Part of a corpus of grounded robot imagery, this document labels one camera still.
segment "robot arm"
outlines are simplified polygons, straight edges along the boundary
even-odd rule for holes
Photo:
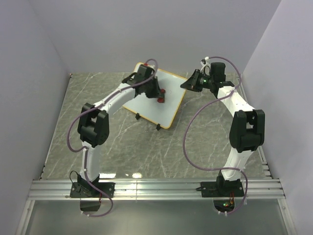
[[[262,110],[255,110],[234,90],[234,84],[226,81],[225,64],[209,63],[206,57],[201,61],[201,69],[195,70],[192,76],[180,87],[194,92],[209,89],[217,99],[221,99],[231,92],[233,94],[221,102],[233,116],[229,133],[231,150],[224,167],[243,169],[251,154],[264,142],[265,114]],[[237,185],[240,172],[236,170],[221,170],[219,173],[220,185]]]
[[[119,94],[110,99],[104,106],[83,115],[79,119],[77,131],[80,134],[82,145],[88,147],[87,152],[87,176],[92,184],[96,185],[99,181],[99,157],[101,145],[107,140],[109,136],[109,118],[126,102],[132,100],[137,95],[145,93],[148,98],[163,98],[164,93],[161,92],[158,85],[157,78],[154,77],[149,82],[140,86],[132,87],[135,84],[141,83],[148,79],[155,71],[154,66],[141,65],[137,72],[132,73],[130,76],[123,79],[118,88],[104,99],[94,103],[93,105],[86,103],[82,112],[90,110],[94,107],[104,103],[108,97],[110,97],[116,91],[120,91]],[[83,153],[82,168],[79,173],[78,183],[86,189],[90,189],[85,178],[85,152]]]

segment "marble floor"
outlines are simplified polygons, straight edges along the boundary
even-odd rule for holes
[[[71,170],[79,171],[82,153],[72,153],[66,145],[70,123],[82,106],[95,103],[116,89],[128,74],[124,72],[76,73],[69,81],[66,97],[48,154],[44,179],[68,179]],[[187,73],[178,74],[188,77]],[[227,80],[238,83],[235,74]],[[120,108],[110,118],[110,136],[102,145],[100,168],[106,178],[199,178],[216,177],[218,172],[193,168],[182,152],[182,137],[194,113],[204,104],[215,99],[208,90],[202,93],[187,91],[168,130],[156,130],[156,125]],[[224,105],[215,103],[204,109],[189,129],[186,149],[190,159],[204,167],[224,166],[230,152],[228,133],[232,116]],[[74,148],[81,147],[77,123],[70,135]],[[264,178],[261,158],[256,151],[246,164],[249,178]]]

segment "glass panel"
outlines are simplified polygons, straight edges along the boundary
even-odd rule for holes
[[[287,234],[277,200],[248,200],[228,217],[213,208],[209,200],[115,201],[109,215],[87,218],[80,214],[78,201],[37,201],[26,234]]]

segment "purple cable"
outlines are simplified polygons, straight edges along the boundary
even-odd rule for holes
[[[245,202],[246,195],[247,195],[247,191],[248,191],[248,178],[247,178],[246,174],[245,174],[243,171],[241,171],[239,168],[235,168],[235,167],[205,168],[205,167],[198,166],[198,165],[194,164],[194,163],[189,159],[189,157],[188,157],[188,155],[187,155],[187,152],[186,152],[186,146],[185,146],[186,136],[187,136],[187,132],[188,132],[188,130],[189,130],[189,127],[191,126],[191,124],[192,124],[192,122],[194,121],[194,119],[198,116],[198,114],[199,114],[203,109],[205,109],[207,106],[209,106],[209,105],[211,105],[211,104],[213,104],[213,103],[215,103],[215,102],[217,102],[217,101],[221,101],[221,100],[223,100],[223,99],[226,99],[226,98],[228,98],[228,97],[231,97],[231,96],[233,95],[234,91],[241,85],[242,79],[241,79],[241,75],[240,75],[240,73],[239,73],[237,67],[236,67],[230,60],[228,60],[228,59],[226,59],[226,58],[224,58],[224,57],[213,56],[213,57],[210,57],[209,59],[215,59],[215,58],[217,58],[217,59],[222,59],[222,60],[226,60],[228,63],[230,63],[230,64],[234,67],[234,69],[236,70],[236,72],[237,72],[237,74],[238,74],[238,77],[239,77],[239,84],[238,84],[237,86],[235,86],[234,90],[232,90],[232,91],[230,92],[230,94],[228,94],[228,95],[226,95],[226,96],[224,96],[224,97],[222,97],[222,98],[215,99],[215,100],[213,100],[213,101],[211,101],[211,102],[205,104],[204,106],[202,106],[202,107],[196,112],[196,114],[191,118],[191,120],[190,120],[190,122],[189,122],[189,124],[188,124],[188,126],[187,126],[187,129],[186,129],[186,131],[185,131],[185,133],[184,133],[184,136],[183,136],[183,139],[182,139],[182,150],[183,150],[183,152],[184,152],[184,155],[185,155],[186,160],[190,163],[190,165],[192,165],[193,167],[195,167],[195,168],[197,168],[197,169],[199,169],[199,170],[206,170],[206,171],[215,171],[215,170],[237,170],[237,171],[239,171],[239,172],[241,172],[241,173],[243,174],[243,176],[244,176],[245,179],[246,179],[245,194],[244,194],[244,197],[243,197],[242,201],[240,202],[239,206],[238,206],[237,208],[235,208],[233,211],[227,213],[227,214],[232,214],[232,213],[234,213],[236,210],[238,210],[238,209],[244,204],[244,202]]]
[[[144,80],[144,81],[142,81],[142,82],[139,82],[139,83],[137,83],[137,84],[135,84],[135,85],[132,85],[132,86],[129,86],[129,87],[124,87],[124,88],[122,88],[120,91],[114,92],[113,94],[111,94],[111,95],[110,95],[103,103],[101,103],[100,105],[98,105],[98,106],[96,106],[96,107],[94,107],[94,108],[92,108],[92,109],[89,109],[89,110],[87,110],[87,111],[84,111],[84,112],[82,112],[80,115],[78,115],[78,117],[75,118],[74,121],[73,121],[73,122],[71,123],[71,125],[69,126],[69,129],[68,129],[68,132],[67,132],[67,146],[68,146],[68,148],[70,149],[70,151],[72,151],[72,152],[74,152],[74,153],[78,153],[78,152],[82,151],[83,149],[86,150],[86,151],[85,151],[85,156],[84,156],[84,169],[85,169],[86,171],[84,171],[84,175],[85,175],[85,178],[86,178],[87,183],[88,183],[92,188],[94,188],[94,189],[97,190],[99,193],[101,193],[103,196],[107,197],[107,198],[110,200],[110,202],[111,202],[111,207],[110,207],[110,209],[109,209],[107,212],[103,213],[103,214],[88,214],[87,212],[84,212],[84,214],[86,214],[86,215],[89,216],[89,217],[102,217],[102,216],[105,216],[105,215],[107,215],[108,213],[110,213],[111,210],[112,210],[112,208],[113,208],[113,200],[111,199],[111,197],[110,197],[109,195],[107,195],[105,192],[103,192],[102,190],[98,189],[96,186],[94,186],[94,185],[91,183],[91,181],[90,181],[90,179],[89,179],[89,177],[88,177],[88,175],[87,175],[88,147],[87,147],[87,146],[83,146],[83,147],[81,147],[81,148],[79,148],[79,149],[73,149],[72,146],[70,145],[70,142],[69,142],[70,132],[71,132],[71,130],[72,130],[73,125],[75,124],[75,122],[76,122],[80,117],[82,117],[83,115],[86,115],[86,114],[88,114],[88,113],[90,113],[90,112],[92,112],[92,111],[94,111],[94,110],[96,110],[96,109],[101,108],[101,107],[104,106],[108,101],[110,101],[114,96],[116,96],[118,93],[120,93],[120,92],[122,92],[122,91],[124,91],[124,90],[130,89],[130,88],[134,88],[134,87],[140,86],[140,85],[142,85],[142,84],[144,84],[144,83],[146,83],[146,82],[149,82],[151,79],[153,79],[153,77],[155,76],[155,74],[156,74],[156,72],[157,72],[158,64],[157,64],[157,61],[156,61],[155,59],[149,59],[149,60],[146,61],[145,64],[147,64],[147,63],[150,62],[150,61],[154,61],[156,67],[155,67],[154,73],[153,73],[148,79],[146,79],[146,80]]]

